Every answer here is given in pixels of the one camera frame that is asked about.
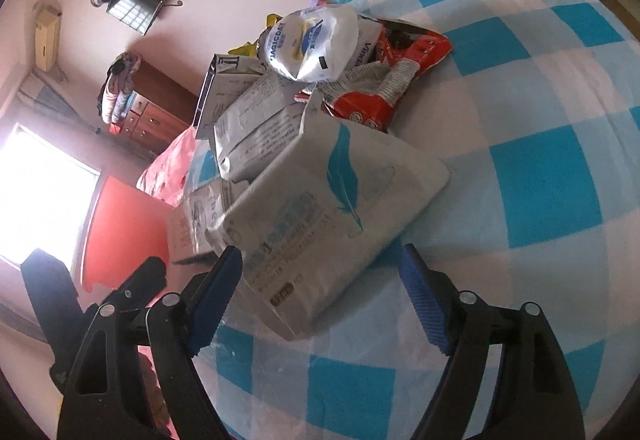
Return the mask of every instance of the blue feather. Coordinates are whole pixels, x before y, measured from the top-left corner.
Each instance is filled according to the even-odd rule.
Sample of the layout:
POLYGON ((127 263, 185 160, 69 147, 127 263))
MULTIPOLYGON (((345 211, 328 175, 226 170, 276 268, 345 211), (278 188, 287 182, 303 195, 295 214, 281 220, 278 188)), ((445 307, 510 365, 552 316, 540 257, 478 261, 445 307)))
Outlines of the blue feather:
POLYGON ((332 193, 342 204, 340 210, 351 213, 353 219, 362 229, 362 222, 356 209, 358 208, 358 177, 356 176, 351 161, 349 160, 349 146, 351 144, 351 132, 340 123, 338 140, 334 150, 329 155, 326 168, 326 181, 332 193))

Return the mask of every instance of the beige box on wall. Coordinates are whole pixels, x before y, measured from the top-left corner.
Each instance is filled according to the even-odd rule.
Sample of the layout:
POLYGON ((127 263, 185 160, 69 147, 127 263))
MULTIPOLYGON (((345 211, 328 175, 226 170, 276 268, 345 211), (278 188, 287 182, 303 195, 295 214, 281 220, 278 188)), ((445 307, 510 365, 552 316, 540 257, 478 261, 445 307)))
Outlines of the beige box on wall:
POLYGON ((49 72, 58 58, 62 13, 46 6, 36 19, 36 66, 49 72))

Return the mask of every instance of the blue and white checkered cloth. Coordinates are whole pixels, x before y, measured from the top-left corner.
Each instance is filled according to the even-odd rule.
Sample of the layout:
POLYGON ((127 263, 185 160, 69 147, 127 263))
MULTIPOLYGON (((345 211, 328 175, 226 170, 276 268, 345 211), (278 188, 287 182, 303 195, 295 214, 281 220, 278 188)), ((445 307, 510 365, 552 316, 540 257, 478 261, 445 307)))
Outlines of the blue and white checkered cloth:
MULTIPOLYGON (((398 277, 414 243, 489 304, 540 303, 592 436, 640 371, 640 46, 597 0, 337 1, 453 42, 391 127, 452 177, 313 338, 233 299, 196 359, 221 419, 247 439, 408 439, 446 363, 398 277)), ((494 351, 468 433, 497 367, 494 351)))

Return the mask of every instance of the cabinet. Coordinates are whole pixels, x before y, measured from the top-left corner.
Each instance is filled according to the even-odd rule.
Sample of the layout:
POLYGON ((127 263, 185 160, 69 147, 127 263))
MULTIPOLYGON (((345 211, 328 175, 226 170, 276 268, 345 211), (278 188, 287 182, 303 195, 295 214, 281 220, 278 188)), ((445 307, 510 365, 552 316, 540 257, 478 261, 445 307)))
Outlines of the cabinet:
POLYGON ((120 135, 160 154, 191 125, 198 97, 144 61, 133 76, 133 91, 120 135))

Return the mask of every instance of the bright window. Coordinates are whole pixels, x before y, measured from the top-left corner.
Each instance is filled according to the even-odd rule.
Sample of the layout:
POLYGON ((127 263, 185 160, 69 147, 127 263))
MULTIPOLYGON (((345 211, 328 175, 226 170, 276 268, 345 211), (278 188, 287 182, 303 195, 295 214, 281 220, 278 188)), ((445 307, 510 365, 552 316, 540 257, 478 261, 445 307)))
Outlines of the bright window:
POLYGON ((98 172, 24 127, 0 149, 0 256, 41 248, 71 269, 98 172))

